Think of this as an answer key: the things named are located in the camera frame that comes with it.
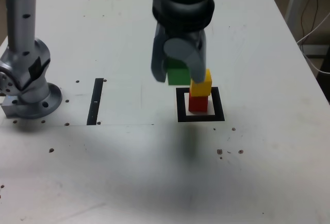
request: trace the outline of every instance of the cable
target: cable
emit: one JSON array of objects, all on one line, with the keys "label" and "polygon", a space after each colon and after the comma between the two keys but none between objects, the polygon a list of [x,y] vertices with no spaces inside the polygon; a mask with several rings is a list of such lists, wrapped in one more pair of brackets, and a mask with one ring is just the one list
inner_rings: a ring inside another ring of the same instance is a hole
[{"label": "cable", "polygon": [[[300,17],[300,25],[301,25],[301,29],[303,31],[303,37],[305,37],[305,30],[304,30],[304,25],[303,25],[303,17],[304,17],[304,14],[305,14],[305,11],[306,11],[306,9],[308,7],[309,2],[310,2],[310,0],[307,0],[306,5],[305,5],[305,8],[304,8],[304,10],[303,10],[303,12],[301,14],[301,17]],[[301,43],[300,50],[302,52],[304,52],[304,41]]]},{"label": "cable", "polygon": [[[315,21],[316,21],[316,17],[318,15],[318,11],[319,11],[319,0],[316,0],[316,11],[315,11],[315,15],[314,15],[314,19],[313,19],[313,23],[312,23],[312,26],[311,26],[311,29],[310,31],[312,31],[314,29],[314,26],[315,26]],[[307,36],[304,41],[302,42],[302,45],[305,44],[305,42],[308,40],[309,36]]]},{"label": "cable", "polygon": [[307,59],[308,60],[308,62],[311,64],[311,66],[314,68],[314,69],[316,69],[318,72],[320,72],[320,73],[322,73],[322,74],[326,74],[326,75],[330,75],[330,72],[325,72],[325,71],[321,71],[321,70],[319,70],[318,68],[316,68],[316,66],[311,62],[311,60],[303,53],[303,52],[301,52],[303,55],[304,55],[304,57],[305,57],[305,59]]},{"label": "cable", "polygon": [[303,37],[300,40],[298,40],[297,41],[297,44],[299,44],[299,42],[301,42],[302,40],[304,40],[306,37],[310,36],[316,29],[318,29],[323,24],[323,22],[325,22],[326,19],[328,19],[329,16],[330,16],[330,13],[323,19],[323,21],[321,21],[321,23],[316,28],[314,28],[313,31],[311,31],[308,35],[306,35],[305,37]]}]

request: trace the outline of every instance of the cube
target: cube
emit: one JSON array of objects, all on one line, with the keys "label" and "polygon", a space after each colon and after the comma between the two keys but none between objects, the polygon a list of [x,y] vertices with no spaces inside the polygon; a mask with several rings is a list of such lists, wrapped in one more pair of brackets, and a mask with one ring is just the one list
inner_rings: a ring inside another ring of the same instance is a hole
[{"label": "cube", "polygon": [[193,97],[189,92],[189,112],[207,112],[208,96]]},{"label": "cube", "polygon": [[195,83],[193,80],[190,82],[190,93],[192,97],[201,97],[211,95],[212,78],[209,69],[206,70],[205,80],[203,83]]},{"label": "cube", "polygon": [[168,58],[166,60],[169,85],[189,85],[190,72],[185,63]]}]

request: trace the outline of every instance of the table surface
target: table surface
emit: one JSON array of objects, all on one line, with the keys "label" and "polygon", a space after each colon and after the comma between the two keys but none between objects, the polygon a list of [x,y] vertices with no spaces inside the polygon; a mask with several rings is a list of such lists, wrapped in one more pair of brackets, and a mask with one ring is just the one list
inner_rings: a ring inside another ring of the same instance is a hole
[{"label": "table surface", "polygon": [[[178,123],[175,87],[150,70],[152,0],[37,0],[63,102],[17,124],[1,112],[1,223],[330,222],[322,91],[274,0],[215,2],[207,66],[226,121]],[[102,124],[86,126],[95,78]]]}]

